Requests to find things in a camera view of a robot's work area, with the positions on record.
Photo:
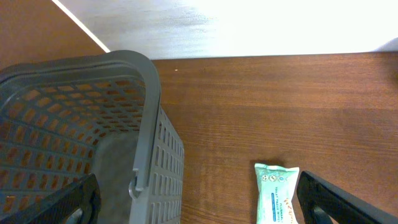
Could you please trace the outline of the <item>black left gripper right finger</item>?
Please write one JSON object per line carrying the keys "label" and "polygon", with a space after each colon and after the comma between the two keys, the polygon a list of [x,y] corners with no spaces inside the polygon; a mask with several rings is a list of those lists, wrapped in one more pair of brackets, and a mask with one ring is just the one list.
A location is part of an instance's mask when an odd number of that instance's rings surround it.
{"label": "black left gripper right finger", "polygon": [[296,194],[305,223],[397,223],[397,217],[308,171],[301,172]]}

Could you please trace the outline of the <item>mint green wipes pack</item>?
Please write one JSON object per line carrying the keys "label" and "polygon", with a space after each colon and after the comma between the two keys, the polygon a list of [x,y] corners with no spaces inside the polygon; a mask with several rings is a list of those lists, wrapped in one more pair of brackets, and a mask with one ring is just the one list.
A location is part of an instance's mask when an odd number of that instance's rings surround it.
{"label": "mint green wipes pack", "polygon": [[298,167],[285,168],[256,163],[257,224],[297,224],[292,199],[299,176]]}

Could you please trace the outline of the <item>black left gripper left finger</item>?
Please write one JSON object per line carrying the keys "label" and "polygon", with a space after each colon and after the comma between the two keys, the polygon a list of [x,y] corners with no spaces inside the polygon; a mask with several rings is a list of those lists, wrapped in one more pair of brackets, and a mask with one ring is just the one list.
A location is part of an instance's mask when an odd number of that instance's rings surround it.
{"label": "black left gripper left finger", "polygon": [[88,223],[98,222],[101,194],[94,174],[86,175],[41,201],[9,215],[1,223]]}

